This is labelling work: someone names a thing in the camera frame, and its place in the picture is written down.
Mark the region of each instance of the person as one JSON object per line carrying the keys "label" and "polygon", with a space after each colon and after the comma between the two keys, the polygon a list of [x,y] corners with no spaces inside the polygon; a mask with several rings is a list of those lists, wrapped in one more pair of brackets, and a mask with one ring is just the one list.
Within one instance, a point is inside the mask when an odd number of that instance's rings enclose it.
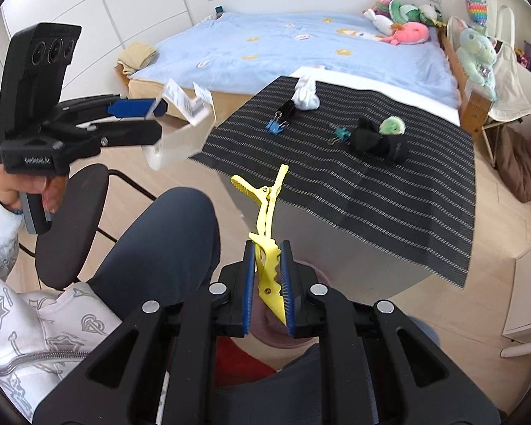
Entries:
{"label": "person", "polygon": [[[0,165],[0,387],[29,421],[49,392],[134,309],[148,300],[184,301],[210,283],[220,261],[211,201],[193,188],[172,188],[136,219],[89,281],[64,292],[16,294],[5,281],[23,223],[19,193],[41,194],[44,208],[55,212],[66,182],[7,174]],[[377,423],[373,398],[372,412]],[[320,424],[318,345],[272,376],[216,389],[213,423]]]}

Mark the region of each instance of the bed frame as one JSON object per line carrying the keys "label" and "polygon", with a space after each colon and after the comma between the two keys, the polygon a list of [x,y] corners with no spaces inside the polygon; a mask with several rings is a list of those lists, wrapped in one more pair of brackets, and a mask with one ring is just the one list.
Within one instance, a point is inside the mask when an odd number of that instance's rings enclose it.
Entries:
{"label": "bed frame", "polygon": [[[491,100],[470,88],[467,91],[468,77],[460,64],[456,51],[446,36],[445,29],[439,31],[439,43],[449,60],[450,69],[456,78],[457,87],[462,98],[462,104],[459,109],[460,127],[470,133],[472,140],[476,142],[476,138],[480,135],[482,127],[486,123],[487,114],[491,107]],[[117,65],[114,68],[122,84],[129,90],[130,79],[122,73],[122,69],[123,67],[121,65]],[[187,94],[192,96],[194,93],[192,90],[188,90]],[[214,98],[217,124],[222,123],[252,97],[251,95],[229,95],[227,93],[213,92],[213,96],[215,95],[220,96]],[[176,116],[174,112],[175,110],[173,108],[167,113]]]}

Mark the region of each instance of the human hand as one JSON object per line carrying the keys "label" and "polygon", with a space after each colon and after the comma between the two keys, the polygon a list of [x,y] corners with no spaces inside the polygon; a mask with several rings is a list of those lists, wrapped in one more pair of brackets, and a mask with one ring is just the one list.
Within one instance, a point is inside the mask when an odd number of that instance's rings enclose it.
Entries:
{"label": "human hand", "polygon": [[67,187],[67,176],[54,177],[8,174],[0,165],[0,202],[9,211],[20,211],[20,192],[40,194],[44,209],[54,213]]}

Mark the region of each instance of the white wardrobe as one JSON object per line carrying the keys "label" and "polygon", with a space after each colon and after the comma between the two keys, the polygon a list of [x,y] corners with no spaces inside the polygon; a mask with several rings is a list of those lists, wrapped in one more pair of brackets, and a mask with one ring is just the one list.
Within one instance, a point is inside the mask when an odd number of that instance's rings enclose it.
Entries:
{"label": "white wardrobe", "polygon": [[10,35],[37,22],[82,27],[63,100],[123,92],[113,67],[127,45],[154,45],[193,25],[185,0],[6,0],[2,11]]}

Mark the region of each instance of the silver bolt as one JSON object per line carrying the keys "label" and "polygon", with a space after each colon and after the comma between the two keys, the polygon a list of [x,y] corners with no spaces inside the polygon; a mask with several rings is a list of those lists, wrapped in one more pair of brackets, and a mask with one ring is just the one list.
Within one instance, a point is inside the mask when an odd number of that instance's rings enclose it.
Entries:
{"label": "silver bolt", "polygon": [[327,288],[324,284],[313,284],[311,286],[311,294],[314,296],[324,296],[329,291],[329,288]]}
{"label": "silver bolt", "polygon": [[148,300],[142,305],[144,313],[155,313],[159,310],[159,302],[157,300]]}
{"label": "silver bolt", "polygon": [[212,283],[208,290],[211,294],[214,294],[215,296],[219,296],[221,294],[224,294],[227,291],[227,285],[224,283]]}
{"label": "silver bolt", "polygon": [[395,305],[389,300],[381,300],[380,302],[378,302],[378,305],[376,305],[376,307],[382,313],[393,313],[393,311],[395,310]]}

